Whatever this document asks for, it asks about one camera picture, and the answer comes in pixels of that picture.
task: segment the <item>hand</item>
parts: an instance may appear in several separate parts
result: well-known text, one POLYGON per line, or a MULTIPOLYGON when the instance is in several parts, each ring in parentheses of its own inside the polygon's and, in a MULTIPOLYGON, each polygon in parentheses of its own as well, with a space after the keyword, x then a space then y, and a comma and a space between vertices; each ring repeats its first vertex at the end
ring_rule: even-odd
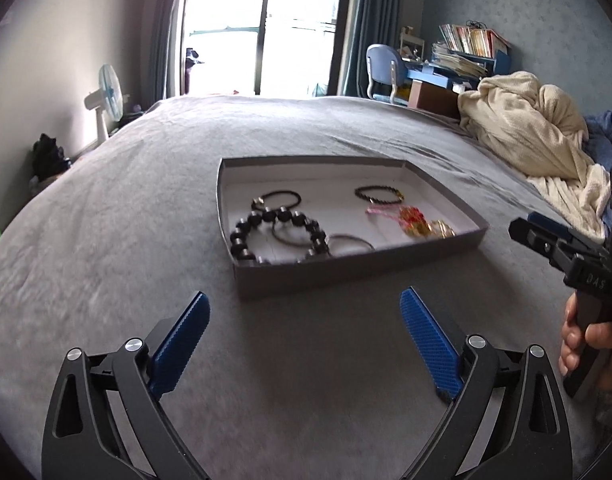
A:
MULTIPOLYGON (((561 343, 559 365, 562 375, 566 375, 570 370, 574 370, 579 366, 579 353, 577 353, 577 349, 579 349, 584 340, 593 348, 612 349, 612 323, 591 324, 586 329, 586 333, 582 338, 582 332, 579 326, 577 326, 576 316, 577 297, 573 293, 566 302, 566 319, 561 329, 563 341, 561 343)), ((602 371, 597 381, 597 386, 601 390, 612 392, 612 354, 608 365, 602 371)))

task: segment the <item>gray tray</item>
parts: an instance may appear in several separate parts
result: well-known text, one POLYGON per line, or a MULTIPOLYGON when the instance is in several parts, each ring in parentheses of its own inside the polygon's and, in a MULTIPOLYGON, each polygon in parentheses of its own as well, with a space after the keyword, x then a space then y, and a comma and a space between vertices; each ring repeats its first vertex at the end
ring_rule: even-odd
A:
MULTIPOLYGON (((296 208, 316 219, 328 233, 349 233, 371 242, 376 250, 344 242, 332 246, 335 257, 298 262, 306 249, 291 248, 262 232, 248 236, 250 249, 270 265, 233 258, 238 295, 262 298, 356 280, 390 270, 412 267, 476 248, 488 223, 455 193, 406 160, 362 156, 265 156, 222 159, 217 179, 220 228, 226 249, 229 234, 251 209, 252 200, 274 189, 292 189, 302 196, 296 208), (370 204, 357 198, 358 186, 386 185, 401 189, 406 204, 420 208, 427 219, 442 219, 456 232, 451 238, 411 238, 396 221, 367 215, 370 204)), ((276 197, 279 206, 286 197, 276 197)), ((302 235, 293 228, 284 234, 302 235)))

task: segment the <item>bed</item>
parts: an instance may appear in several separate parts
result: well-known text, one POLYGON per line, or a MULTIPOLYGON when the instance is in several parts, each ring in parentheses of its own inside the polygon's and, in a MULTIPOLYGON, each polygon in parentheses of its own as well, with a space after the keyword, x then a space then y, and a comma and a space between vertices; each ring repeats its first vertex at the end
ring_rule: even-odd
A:
MULTIPOLYGON (((556 369, 570 291, 507 232, 532 210, 559 219, 518 173, 416 110, 338 97, 160 102, 1 237, 0 432, 39 478, 66 351, 112 351, 202 290, 210 325, 162 405, 212 478, 399 478, 445 410, 401 321, 406 287, 498 348, 541 344, 556 369), (404 158, 490 229, 478 250, 432 264, 242 302, 217 221, 216 172, 222 157, 283 154, 404 158)), ((595 451, 593 406, 564 402, 579 470, 595 451)), ((135 443, 128 448, 147 468, 135 443)), ((478 439, 465 465, 482 451, 478 439)))

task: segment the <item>curtain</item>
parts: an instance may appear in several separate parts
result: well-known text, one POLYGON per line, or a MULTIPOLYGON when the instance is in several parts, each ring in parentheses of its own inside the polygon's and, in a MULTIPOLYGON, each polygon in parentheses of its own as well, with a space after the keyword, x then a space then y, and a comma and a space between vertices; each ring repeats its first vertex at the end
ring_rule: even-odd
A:
POLYGON ((148 45, 146 81, 142 87, 142 107, 147 110, 166 97, 166 74, 175 0, 154 0, 145 14, 145 26, 152 27, 148 45))
POLYGON ((396 46, 400 0, 358 0, 354 20, 344 95, 368 97, 366 49, 373 43, 396 46))

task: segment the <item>black bead bracelet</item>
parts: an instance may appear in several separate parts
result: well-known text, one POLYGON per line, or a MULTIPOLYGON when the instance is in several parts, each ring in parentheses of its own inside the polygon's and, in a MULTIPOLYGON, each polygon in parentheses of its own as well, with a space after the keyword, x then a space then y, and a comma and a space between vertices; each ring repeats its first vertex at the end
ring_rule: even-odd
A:
POLYGON ((371 204, 379 205, 395 205, 404 202, 404 194, 399 189, 391 186, 358 187, 357 189, 355 189, 355 196, 361 198, 362 200, 366 200, 366 202, 370 202, 371 204), (375 198, 366 195, 366 191, 388 191, 389 193, 393 193, 393 195, 395 195, 395 200, 382 200, 380 198, 375 198))
POLYGON ((246 238, 248 234, 258 228, 262 222, 269 224, 279 221, 282 223, 292 222, 295 227, 304 227, 310 235, 312 245, 306 253, 306 258, 325 254, 328 252, 326 233, 320 228, 320 224, 304 213, 292 212, 286 207, 279 209, 265 208, 263 211, 251 211, 248 218, 242 218, 235 224, 235 229, 230 233, 230 254, 238 260, 255 260, 257 263, 266 264, 263 258, 258 258, 250 250, 246 238))

